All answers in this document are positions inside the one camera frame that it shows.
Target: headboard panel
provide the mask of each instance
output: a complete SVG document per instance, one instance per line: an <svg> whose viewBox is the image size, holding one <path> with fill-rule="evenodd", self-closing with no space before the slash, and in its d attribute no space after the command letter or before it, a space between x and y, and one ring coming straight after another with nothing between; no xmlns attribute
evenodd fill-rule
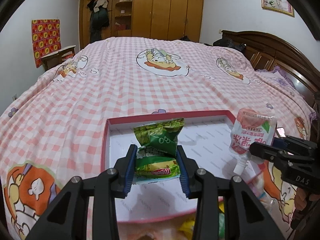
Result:
<svg viewBox="0 0 320 240"><path fill-rule="evenodd" d="M235 44L247 45L245 56L253 68L272 70L279 66L287 72L297 91L316 109L315 92L320 91L320 72L298 49L270 33L222 31L222 37L231 38ZM316 121L311 128L311 140L317 138Z"/></svg>

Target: pillow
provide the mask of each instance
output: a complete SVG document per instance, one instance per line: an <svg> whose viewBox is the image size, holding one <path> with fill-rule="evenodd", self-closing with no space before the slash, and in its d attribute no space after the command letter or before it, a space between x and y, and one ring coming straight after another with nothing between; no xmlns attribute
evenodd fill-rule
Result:
<svg viewBox="0 0 320 240"><path fill-rule="evenodd" d="M273 70L271 71L268 71L266 69L258 69L256 70L256 72L271 72L271 73L276 73L278 72L295 90L296 90L296 87L294 86L293 82L291 81L290 78L287 77L286 75L286 71L283 70L282 68L280 68L280 66L276 65Z"/></svg>

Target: wall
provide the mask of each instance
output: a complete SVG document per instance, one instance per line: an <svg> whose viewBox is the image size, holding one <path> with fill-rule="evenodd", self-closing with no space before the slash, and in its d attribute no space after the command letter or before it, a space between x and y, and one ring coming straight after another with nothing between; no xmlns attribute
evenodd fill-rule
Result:
<svg viewBox="0 0 320 240"><path fill-rule="evenodd" d="M25 0L0 33L0 114L44 73L36 68L32 49L31 20L60 19L61 46L76 45L79 0Z"/></svg>
<svg viewBox="0 0 320 240"><path fill-rule="evenodd" d="M204 0L200 42L212 44L221 39L219 29L234 32L271 33L299 49L320 70L320 42L304 21L261 8L261 0Z"/></svg>

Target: metal bolt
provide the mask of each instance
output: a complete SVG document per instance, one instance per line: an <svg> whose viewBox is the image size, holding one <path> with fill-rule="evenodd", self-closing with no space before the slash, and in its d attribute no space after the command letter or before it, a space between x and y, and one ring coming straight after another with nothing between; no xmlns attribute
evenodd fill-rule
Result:
<svg viewBox="0 0 320 240"><path fill-rule="evenodd" d="M115 168L110 168L110 169L107 169L107 173L109 175L114 175L117 173L117 170Z"/></svg>
<svg viewBox="0 0 320 240"><path fill-rule="evenodd" d="M81 178L80 178L79 176L74 176L74 177L71 179L71 182L72 182L72 183L78 183L80 180L81 180Z"/></svg>
<svg viewBox="0 0 320 240"><path fill-rule="evenodd" d="M198 175L204 175L207 173L207 171L205 169L197 169L197 173Z"/></svg>
<svg viewBox="0 0 320 240"><path fill-rule="evenodd" d="M233 178L233 181L236 182L236 183L239 183L242 181L241 177L240 176L234 176Z"/></svg>

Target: framed picture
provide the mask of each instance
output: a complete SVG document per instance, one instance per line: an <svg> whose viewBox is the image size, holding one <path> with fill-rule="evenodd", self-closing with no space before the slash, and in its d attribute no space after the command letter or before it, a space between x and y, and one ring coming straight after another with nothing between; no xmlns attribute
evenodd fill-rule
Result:
<svg viewBox="0 0 320 240"><path fill-rule="evenodd" d="M262 0L262 8L294 17L294 9L287 0Z"/></svg>

